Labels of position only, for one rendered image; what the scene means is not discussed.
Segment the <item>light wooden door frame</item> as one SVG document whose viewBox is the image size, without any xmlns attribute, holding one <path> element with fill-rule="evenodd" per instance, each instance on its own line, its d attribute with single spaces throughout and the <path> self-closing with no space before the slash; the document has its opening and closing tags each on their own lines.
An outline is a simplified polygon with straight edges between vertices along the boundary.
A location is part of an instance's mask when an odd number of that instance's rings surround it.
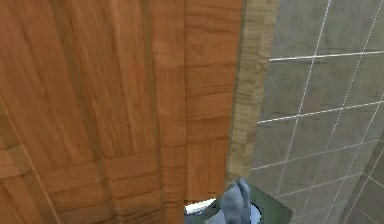
<svg viewBox="0 0 384 224">
<path fill-rule="evenodd" d="M 226 180 L 247 177 L 280 0 L 243 0 Z"/>
</svg>

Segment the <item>dark green tissue box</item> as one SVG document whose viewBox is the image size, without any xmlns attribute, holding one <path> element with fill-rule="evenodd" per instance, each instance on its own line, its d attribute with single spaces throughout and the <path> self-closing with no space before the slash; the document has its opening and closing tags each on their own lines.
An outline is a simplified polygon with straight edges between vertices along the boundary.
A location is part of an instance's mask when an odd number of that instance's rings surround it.
<svg viewBox="0 0 384 224">
<path fill-rule="evenodd" d="M 251 201 L 250 224 L 290 223 L 293 214 L 291 209 L 261 189 L 248 182 L 247 184 L 250 188 Z M 226 224 L 220 206 L 222 194 L 218 198 L 187 205 L 184 210 L 185 224 Z"/>
</svg>

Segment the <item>grey blue tissue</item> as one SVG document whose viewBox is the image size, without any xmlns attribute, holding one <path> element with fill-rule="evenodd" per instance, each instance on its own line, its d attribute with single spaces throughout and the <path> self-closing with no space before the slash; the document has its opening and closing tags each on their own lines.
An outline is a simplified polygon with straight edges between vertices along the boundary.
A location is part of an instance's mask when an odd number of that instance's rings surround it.
<svg viewBox="0 0 384 224">
<path fill-rule="evenodd" d="M 250 188 L 243 178 L 237 179 L 225 190 L 220 206 L 226 224 L 250 224 Z"/>
</svg>

